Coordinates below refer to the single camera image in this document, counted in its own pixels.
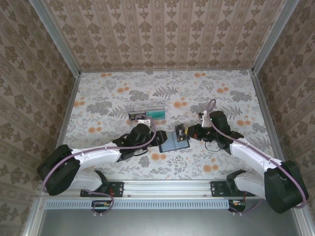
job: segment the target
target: table surface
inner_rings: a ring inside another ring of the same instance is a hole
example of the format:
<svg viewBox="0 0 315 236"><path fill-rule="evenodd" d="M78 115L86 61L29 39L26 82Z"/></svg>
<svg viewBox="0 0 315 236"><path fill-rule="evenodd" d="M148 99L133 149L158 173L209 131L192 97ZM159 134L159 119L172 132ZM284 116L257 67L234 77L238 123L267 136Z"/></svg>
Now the table surface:
<svg viewBox="0 0 315 236"><path fill-rule="evenodd" d="M210 99L228 119L231 130L273 155L249 71L156 71L82 73L64 143L71 148L104 145L129 133L126 105L133 101L165 99L166 123L158 129L174 131L199 123L198 112ZM223 179L231 172L254 170L221 150L209 152L204 142L190 140L190 148L160 153L158 147L119 163L96 166L108 179ZM218 150L215 142L209 150Z"/></svg>

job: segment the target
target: aluminum frame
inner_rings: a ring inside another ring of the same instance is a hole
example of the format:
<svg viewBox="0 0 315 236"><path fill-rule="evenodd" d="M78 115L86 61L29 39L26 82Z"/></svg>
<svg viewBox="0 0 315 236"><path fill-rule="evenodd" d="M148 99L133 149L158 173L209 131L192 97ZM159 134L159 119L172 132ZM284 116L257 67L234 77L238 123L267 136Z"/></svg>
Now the aluminum frame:
<svg viewBox="0 0 315 236"><path fill-rule="evenodd" d="M46 210L91 210L94 200L47 200ZM115 199L112 209L123 210L170 210L170 209L229 209L229 200L225 199L202 199L202 200L135 200L135 199ZM102 206L95 206L95 209L106 209Z"/></svg>
<svg viewBox="0 0 315 236"><path fill-rule="evenodd" d="M259 82L257 74L251 74L253 86L260 105L261 113L266 124L268 136L272 143L272 148L275 156L278 159L284 160L284 156L280 147L280 143L276 134L276 130L271 120L268 106L263 95L263 91ZM66 116L70 117L76 93L79 87L79 80L76 82L70 102L67 108ZM63 143L65 132L67 130L67 122L63 123L61 137L58 138L57 146ZM200 200L200 199L239 199L239 198L214 198L210 191L210 181L212 180L118 180L123 181L124 185L124 199L131 200ZM66 191L57 197L49 196L48 194L38 191L36 199L31 208L23 236L36 236L41 225L43 214L45 211L45 203L48 199L69 199L76 200L80 198L79 191ZM296 219L298 221L302 236L315 236L315 227L306 206L303 209L294 209Z"/></svg>
<svg viewBox="0 0 315 236"><path fill-rule="evenodd" d="M42 0L30 0L35 11L39 15L42 23L49 32L51 38L53 39L55 45L57 46L59 52L67 63L69 69L71 70L73 76L77 79L80 76L80 65L76 62L73 57L67 43L64 41L61 33L58 31L53 18L50 16L48 9L46 8Z"/></svg>
<svg viewBox="0 0 315 236"><path fill-rule="evenodd" d="M254 73L258 73L267 59L271 49L274 47L276 41L278 40L282 30L284 29L287 21L289 20L292 12L294 11L299 0L287 0L284 2L283 7L277 16L275 23L273 24L266 41L262 45L255 62L252 65Z"/></svg>
<svg viewBox="0 0 315 236"><path fill-rule="evenodd" d="M220 67L220 68L152 68L152 69L109 69L109 70L82 70L81 73L102 73L102 72L146 72L146 71L209 71L209 70L251 70L250 67L239 67L239 68L229 68L229 67Z"/></svg>

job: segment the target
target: purple cable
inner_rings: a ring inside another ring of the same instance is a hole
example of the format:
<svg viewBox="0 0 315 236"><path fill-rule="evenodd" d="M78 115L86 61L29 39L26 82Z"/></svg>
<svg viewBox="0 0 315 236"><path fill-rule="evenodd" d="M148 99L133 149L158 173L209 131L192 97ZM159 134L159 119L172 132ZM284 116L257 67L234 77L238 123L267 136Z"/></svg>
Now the purple cable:
<svg viewBox="0 0 315 236"><path fill-rule="evenodd" d="M231 207L231 206L230 206L230 209L232 209L233 211L235 211L235 212L237 212L237 213L240 213L240 214L249 213L249 212L251 212L252 210L254 210L257 206L259 206L263 201L264 201L263 198L260 199L260 201L259 201L255 206L253 206L251 209L249 209L249 210L244 210L244 211L242 211L242 212L238 211L237 209L235 209L234 207Z"/></svg>
<svg viewBox="0 0 315 236"><path fill-rule="evenodd" d="M301 193L301 195L302 195L302 200L303 200L303 201L302 201L302 204L301 204L300 206L295 206L294 208L301 209L301 208L305 207L305 205L306 205L306 196L305 196L305 194L304 194L304 192L303 192L303 189L301 188L301 186L299 185L299 183L298 183L284 168L282 168L277 162L275 162L274 160L272 160L272 159L271 159L270 157L268 157L266 154L264 154L264 153L262 153L262 152L256 150L251 144L246 144L246 143L244 143L244 142L242 142L242 141L240 141L240 140L234 139L234 138L232 138L232 137L230 137L230 136L228 136L228 135L222 133L218 128L216 128L216 127L213 125L213 123L212 123L212 121L211 121L211 118L210 118L210 112L213 110L213 108L215 107L216 103L217 103L217 101L216 101L215 99L211 99L210 102L209 102L208 105L207 105L207 116L208 116L208 118L209 118L209 121L210 121L211 126L212 126L219 134L221 134L222 136L224 136L224 137L226 137L226 138L228 138L228 139L230 139L230 140L233 140L233 141L235 141L235 142L237 142L237 143L239 143L239 144L242 144L242 145L246 146L247 148L253 150L253 151L256 152L258 155L262 156L263 158L265 158L266 160L268 160L269 162L271 162L272 164L274 164L276 167L278 167L279 170L281 170L281 171L294 183L294 185L297 187L297 189L300 191L300 193Z"/></svg>
<svg viewBox="0 0 315 236"><path fill-rule="evenodd" d="M58 162L58 163L51 169L51 171L48 173L48 175L46 176L46 178L45 178L44 181L43 181L43 191L44 191L45 193L47 193L47 191L46 191L46 189L45 189L45 186L46 186L46 183L47 183L48 179L49 179L50 176L53 174L53 172L54 172L59 166L61 166L64 162L66 162L67 160L69 160L69 159L71 159L71 158L73 158L73 157L75 157L75 156L78 156L78 155L81 155L81 154L86 154L86 153L93 152L93 151L101 151L101 150L104 150L104 149L137 149L137 148L142 148L142 147L144 147L144 146L146 146L146 145L149 145L149 144L153 141L153 139L156 137L156 134L157 134L157 127L156 127L156 124L155 124L154 120L153 120L151 117L149 117L149 116L147 116L147 115L144 115L144 114L136 115L135 118L137 119L137 117L139 117L139 116L145 117L145 118L149 119L149 120L151 121L151 123L153 124L154 132L153 132L152 138L151 138L149 141L147 141L145 144L138 145L138 146L134 146L134 147L114 147L114 146L113 146L113 147L96 147L96 148L93 148L93 149L84 150L84 151L82 151L82 152L77 152L77 153L71 154L70 156L67 156L66 158L62 159L60 162Z"/></svg>

